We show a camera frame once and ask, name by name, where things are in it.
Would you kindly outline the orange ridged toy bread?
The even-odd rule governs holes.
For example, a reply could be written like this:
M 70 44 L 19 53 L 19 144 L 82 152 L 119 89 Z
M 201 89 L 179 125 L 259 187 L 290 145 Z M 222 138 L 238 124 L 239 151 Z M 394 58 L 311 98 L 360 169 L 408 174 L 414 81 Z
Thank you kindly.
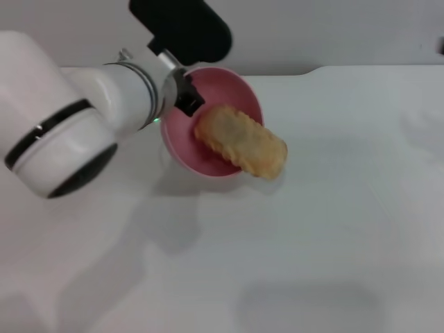
M 276 179 L 283 171 L 285 141 L 244 112 L 218 105 L 199 117 L 195 138 L 252 176 Z

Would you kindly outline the pink plastic bowl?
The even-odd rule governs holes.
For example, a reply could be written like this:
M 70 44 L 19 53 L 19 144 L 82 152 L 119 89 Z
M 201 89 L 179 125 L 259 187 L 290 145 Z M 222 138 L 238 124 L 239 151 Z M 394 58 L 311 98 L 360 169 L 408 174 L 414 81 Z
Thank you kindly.
M 164 144 L 184 168 L 199 176 L 227 178 L 241 173 L 241 169 L 214 153 L 194 135 L 200 116 L 218 105 L 234 107 L 257 123 L 263 124 L 263 113 L 252 87 L 240 75 L 219 67 L 195 68 L 187 72 L 205 104 L 192 117 L 174 108 L 160 121 Z

